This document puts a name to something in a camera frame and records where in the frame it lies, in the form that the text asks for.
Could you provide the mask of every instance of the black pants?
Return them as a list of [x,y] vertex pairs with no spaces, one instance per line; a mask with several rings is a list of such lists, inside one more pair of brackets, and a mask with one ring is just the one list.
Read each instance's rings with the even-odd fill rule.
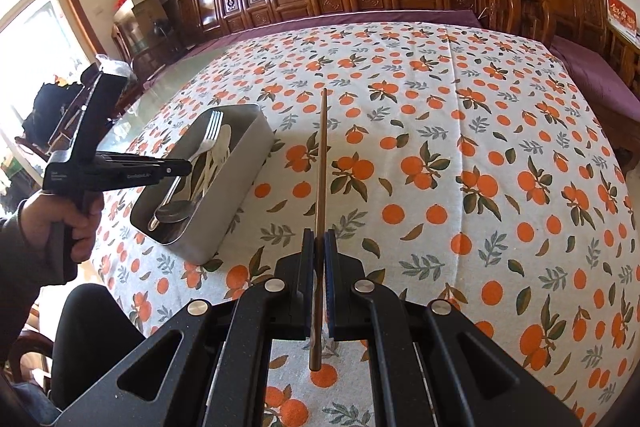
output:
[[78,286],[66,300],[56,333],[51,401],[66,409],[143,340],[107,288]]

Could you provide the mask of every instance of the utensil box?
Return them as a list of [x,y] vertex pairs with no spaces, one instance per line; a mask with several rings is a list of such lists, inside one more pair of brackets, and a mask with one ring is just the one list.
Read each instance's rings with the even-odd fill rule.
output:
[[148,224],[175,178],[145,187],[130,214],[131,224],[156,243],[188,263],[202,265],[218,250],[236,210],[251,188],[273,145],[273,131],[255,104],[207,109],[193,121],[167,158],[189,158],[204,139],[211,111],[223,113],[222,125],[231,127],[230,155],[213,179],[193,215],[181,223]]

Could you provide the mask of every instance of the silver bolt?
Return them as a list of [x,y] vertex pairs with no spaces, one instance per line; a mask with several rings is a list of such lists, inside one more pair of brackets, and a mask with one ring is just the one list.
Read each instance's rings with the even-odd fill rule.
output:
[[368,279],[360,279],[355,282],[353,287],[356,288],[356,292],[371,293],[376,288],[376,285]]
[[281,292],[284,290],[284,281],[282,279],[269,279],[264,283],[264,289],[273,293]]
[[207,301],[191,301],[187,306],[187,311],[190,315],[198,317],[204,315],[209,309],[209,303]]
[[441,299],[431,303],[431,311],[436,315],[449,315],[451,312],[451,304]]

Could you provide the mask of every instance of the tablecloth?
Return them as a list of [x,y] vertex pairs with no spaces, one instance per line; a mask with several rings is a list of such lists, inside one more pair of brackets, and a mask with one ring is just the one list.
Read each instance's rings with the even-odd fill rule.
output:
[[[637,362],[640,255],[625,182],[593,113],[538,42],[428,23],[310,28],[240,42],[134,140],[164,155],[201,111],[257,102],[270,158],[205,266],[132,229],[112,192],[92,260],[146,335],[193,298],[236,299],[313,227],[321,88],[326,222],[342,253],[410,301],[446,298],[584,425]],[[274,343],[265,426],[372,426],[363,343]]]

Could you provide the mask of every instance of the wooden chopstick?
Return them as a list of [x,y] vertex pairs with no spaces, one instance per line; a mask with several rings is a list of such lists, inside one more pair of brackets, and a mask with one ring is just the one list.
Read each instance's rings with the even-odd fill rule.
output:
[[316,247],[314,252],[314,286],[311,304],[311,334],[309,343],[309,369],[322,367],[322,279],[324,277],[324,214],[326,211],[326,89],[322,90],[320,108],[320,145],[318,150],[318,193],[316,195]]

